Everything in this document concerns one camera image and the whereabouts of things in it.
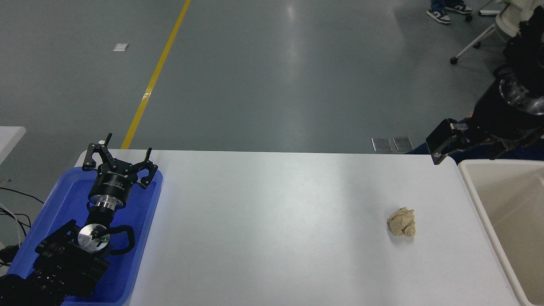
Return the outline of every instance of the person's shoe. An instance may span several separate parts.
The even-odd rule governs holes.
[[[472,9],[469,8],[463,1],[459,1],[455,4],[446,5],[446,9],[449,11],[456,11],[457,13],[468,15],[472,13]]]
[[[446,25],[452,22],[452,19],[448,16],[448,14],[446,14],[446,11],[434,11],[432,8],[429,8],[427,10],[427,15],[431,16],[432,19]]]

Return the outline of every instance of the blue tray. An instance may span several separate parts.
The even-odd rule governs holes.
[[[140,175],[147,175],[147,170]],[[45,237],[71,219],[75,219],[80,227],[84,225],[88,215],[85,206],[87,195],[95,178],[96,172],[84,172],[81,168],[72,168],[62,174],[44,208],[36,217],[8,273],[26,278],[32,273],[32,265],[38,257],[34,249]],[[127,301],[134,289],[162,183],[162,173],[157,171],[146,190],[134,185],[127,206],[117,211],[112,222],[113,227],[126,224],[134,228],[134,249],[124,255],[106,258],[111,266],[96,285],[92,298],[70,296],[66,298],[63,306],[121,306]],[[112,235],[110,241],[114,249],[122,249],[128,245],[127,235],[123,233]]]

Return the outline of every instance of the white table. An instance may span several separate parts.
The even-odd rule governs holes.
[[[519,305],[449,158],[152,158],[164,183],[131,306]],[[415,209],[415,238],[387,230],[403,206]]]
[[[10,154],[26,131],[22,126],[0,126],[0,164]]]

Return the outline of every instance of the white bin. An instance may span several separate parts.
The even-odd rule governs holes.
[[[544,162],[466,160],[459,169],[519,302],[544,305]]]

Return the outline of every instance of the dough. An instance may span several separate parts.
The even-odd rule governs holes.
[[[406,235],[414,237],[416,234],[416,221],[414,220],[413,209],[408,210],[406,207],[397,209],[387,219],[387,225],[391,232],[397,236]]]

